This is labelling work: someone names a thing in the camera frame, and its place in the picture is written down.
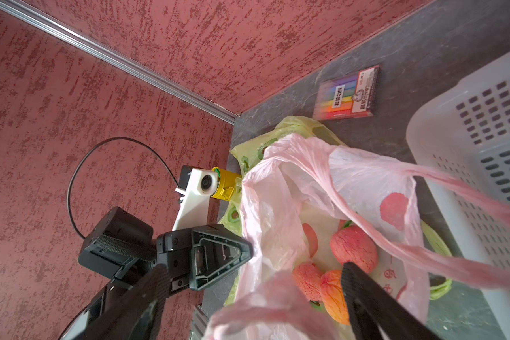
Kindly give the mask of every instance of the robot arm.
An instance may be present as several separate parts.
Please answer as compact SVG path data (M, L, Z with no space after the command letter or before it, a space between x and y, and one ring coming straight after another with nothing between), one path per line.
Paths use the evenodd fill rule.
M205 289L251 259L251 243L220 224L207 224L219 179L214 171L183 167L176 222L156 239L150 225L119 207L97 223L78 262L110 282L61 340L155 339L166 298Z

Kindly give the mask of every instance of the yellow plastic bag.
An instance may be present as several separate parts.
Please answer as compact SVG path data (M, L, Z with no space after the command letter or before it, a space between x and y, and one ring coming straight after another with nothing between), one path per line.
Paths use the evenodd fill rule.
M287 116L274 130L235 146L231 154L240 163L242 176L257 165L264 157L265 149L288 134L296 133L304 138L318 137L330 145L345 145L325 125L304 116Z
M223 224L226 229L229 229L234 234L242 236L242 221L240 220L240 200L242 199L242 179L236 178L234 192L231 200L228 203L227 211L219 220L219 224Z
M432 249L435 251L435 253L444 255L444 256L451 256L451 251L444 243L444 240L442 240L442 237L436 233L436 231L429 227L427 223L422 221L422 230L425 237L427 237L427 240L429 244L431 245ZM446 295L447 292L451 289L451 279L446 278L446 281L442 284L439 284L437 286L431 286L431 300L438 300L442 296Z

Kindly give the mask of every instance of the plastic bag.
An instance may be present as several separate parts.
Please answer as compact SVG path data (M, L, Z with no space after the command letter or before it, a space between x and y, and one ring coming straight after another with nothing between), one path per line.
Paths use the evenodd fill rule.
M263 159L267 147L291 133L297 133L304 138L318 137L330 145L345 145L317 120L304 116L287 116L276 125L274 130L245 141L231 150L231 154L240 163L242 177Z
M510 206L447 173L291 134L273 143L243 180L243 237L253 244L254 256L240 270L237 301L277 271L291 271L295 259L307 252L299 218L303 202L335 218L351 219L377 246L402 260L408 283L398 301L422 322L428 311L428 271L476 288L510 288L510 270L444 257L423 247L414 175L455 191L510 227ZM303 311L299 307L290 312ZM249 330L273 329L271 316L264 322ZM245 319L242 327L248 323ZM284 330L279 336L298 334Z
M249 324L268 321L274 324L272 329L251 329L243 335L238 334ZM330 316L310 307L293 282L291 273L287 272L277 273L253 293L217 311L211 316L203 339L283 339L279 337L283 333L293 335L290 340L338 339Z
M218 222L238 236L242 236L242 222L240 219L241 192L242 179L236 178L236 185L234 186L234 192L232 193L231 200L228 203L227 210Z
M443 256L452 256L450 249L448 248L444 240L442 240L440 235L438 235L436 231L433 230L433 228L429 227L428 224L423 221L422 230L423 235L427 237L429 244L436 253ZM446 295L451 290L451 282L452 282L451 279L446 278L446 281L444 281L443 283L438 284L436 286L431 286L430 299L438 300L442 296Z

